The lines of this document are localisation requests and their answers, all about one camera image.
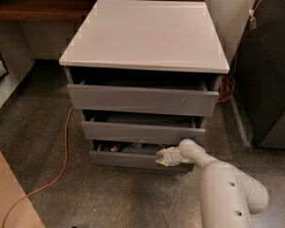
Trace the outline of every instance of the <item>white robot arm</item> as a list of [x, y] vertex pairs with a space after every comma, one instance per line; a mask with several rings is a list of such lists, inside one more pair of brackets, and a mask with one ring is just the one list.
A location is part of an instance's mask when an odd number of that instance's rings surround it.
[[163, 149], [158, 155], [162, 158], [156, 162], [165, 166], [195, 162], [202, 168], [200, 206], [203, 228], [253, 227], [250, 214], [260, 213], [268, 205], [267, 189], [259, 181], [232, 164], [206, 154], [191, 140]]

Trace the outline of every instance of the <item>white cabinet top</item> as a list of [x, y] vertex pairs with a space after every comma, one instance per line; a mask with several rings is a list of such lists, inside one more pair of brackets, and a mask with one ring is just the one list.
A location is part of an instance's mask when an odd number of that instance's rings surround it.
[[98, 0], [63, 66], [227, 73], [204, 2]]

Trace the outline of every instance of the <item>orange extension cord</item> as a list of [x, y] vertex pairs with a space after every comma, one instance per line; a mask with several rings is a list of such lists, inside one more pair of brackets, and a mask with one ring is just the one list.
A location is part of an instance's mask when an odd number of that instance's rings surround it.
[[[256, 4], [256, 7], [253, 9], [251, 17], [255, 16], [257, 8], [259, 7], [259, 5], [263, 1], [264, 0], [259, 0], [258, 1], [258, 3]], [[221, 80], [221, 83], [220, 83], [220, 86], [219, 86], [219, 90], [218, 90], [218, 93], [219, 93], [218, 102], [219, 103], [223, 103], [223, 102], [229, 101], [233, 97], [233, 95], [234, 95], [236, 82], [235, 82], [235, 79], [233, 77], [233, 74], [235, 73], [236, 68], [237, 68], [238, 49], [239, 49], [240, 44], [247, 37], [248, 34], [249, 34], [249, 31], [243, 35], [243, 37], [241, 38], [241, 40], [238, 43], [237, 51], [236, 51], [236, 55], [235, 55], [235, 60], [234, 60], [234, 66], [233, 66], [232, 70], [230, 70], [230, 72], [228, 74], [225, 74], [222, 77], [222, 80]]]
[[66, 168], [67, 168], [67, 156], [68, 156], [68, 150], [67, 150], [67, 129], [68, 129], [69, 119], [70, 119], [70, 116], [71, 116], [73, 110], [74, 110], [74, 107], [72, 107], [72, 108], [69, 110], [68, 116], [67, 116], [67, 119], [66, 119], [66, 129], [65, 129], [65, 163], [64, 163], [64, 167], [63, 167], [63, 169], [61, 170], [60, 174], [59, 174], [58, 177], [57, 177], [54, 181], [52, 181], [51, 183], [49, 183], [49, 184], [47, 184], [47, 185], [45, 185], [45, 186], [43, 186], [43, 187], [41, 187], [41, 188], [39, 188], [39, 189], [37, 189], [37, 190], [35, 190], [35, 191], [33, 191], [33, 192], [31, 192], [31, 193], [25, 195], [24, 197], [22, 197], [22, 198], [20, 198], [18, 201], [16, 201], [16, 202], [11, 206], [11, 208], [8, 210], [8, 212], [5, 214], [4, 219], [3, 219], [3, 222], [2, 222], [2, 225], [1, 225], [1, 228], [4, 228], [4, 227], [5, 227], [6, 221], [7, 221], [7, 219], [8, 219], [8, 216], [9, 216], [11, 210], [12, 210], [17, 204], [19, 204], [22, 200], [24, 200], [24, 199], [26, 199], [26, 198], [28, 198], [28, 197], [30, 197], [30, 196], [32, 196], [32, 195], [34, 195], [34, 194], [40, 192], [40, 191], [45, 190], [46, 188], [50, 187], [51, 185], [53, 185], [54, 183], [56, 183], [56, 182], [63, 176], [63, 174], [64, 174], [64, 172], [66, 171]]

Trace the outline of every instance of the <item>top drawer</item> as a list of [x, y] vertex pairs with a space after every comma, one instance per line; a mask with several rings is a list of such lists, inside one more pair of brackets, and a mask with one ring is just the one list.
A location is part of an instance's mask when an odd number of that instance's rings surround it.
[[70, 68], [67, 86], [75, 108], [211, 116], [218, 93], [208, 91], [202, 74]]

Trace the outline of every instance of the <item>gray floor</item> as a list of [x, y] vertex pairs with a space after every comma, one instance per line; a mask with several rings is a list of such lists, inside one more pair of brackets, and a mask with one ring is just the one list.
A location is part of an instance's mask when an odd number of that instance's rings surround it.
[[[26, 192], [63, 165], [71, 102], [56, 64], [39, 62], [0, 117], [0, 149]], [[244, 147], [230, 103], [217, 105], [207, 131], [207, 152], [267, 187], [270, 204], [253, 216], [255, 227], [285, 227], [285, 150]], [[46, 227], [201, 227], [198, 166], [188, 174], [94, 166], [77, 111], [69, 133], [65, 174], [30, 198]]]

